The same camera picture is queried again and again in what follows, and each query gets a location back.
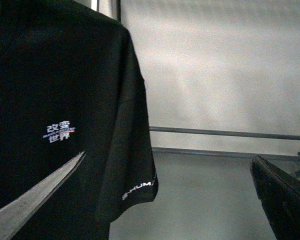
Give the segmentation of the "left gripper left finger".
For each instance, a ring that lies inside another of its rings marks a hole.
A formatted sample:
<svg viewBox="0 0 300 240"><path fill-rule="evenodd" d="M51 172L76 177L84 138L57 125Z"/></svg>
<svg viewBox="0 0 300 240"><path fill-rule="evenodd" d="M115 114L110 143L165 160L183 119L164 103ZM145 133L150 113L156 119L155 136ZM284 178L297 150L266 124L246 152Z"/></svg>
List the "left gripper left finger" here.
<svg viewBox="0 0 300 240"><path fill-rule="evenodd" d="M0 240L11 240L27 221L77 170L86 153L80 152L20 197L0 209Z"/></svg>

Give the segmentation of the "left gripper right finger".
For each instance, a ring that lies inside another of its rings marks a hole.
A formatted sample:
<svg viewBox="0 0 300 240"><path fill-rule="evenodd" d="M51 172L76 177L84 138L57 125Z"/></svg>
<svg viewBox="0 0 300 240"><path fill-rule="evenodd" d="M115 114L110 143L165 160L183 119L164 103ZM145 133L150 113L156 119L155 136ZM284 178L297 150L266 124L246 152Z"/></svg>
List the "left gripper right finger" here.
<svg viewBox="0 0 300 240"><path fill-rule="evenodd" d="M289 174L255 156L250 172L276 239L300 240L300 170Z"/></svg>

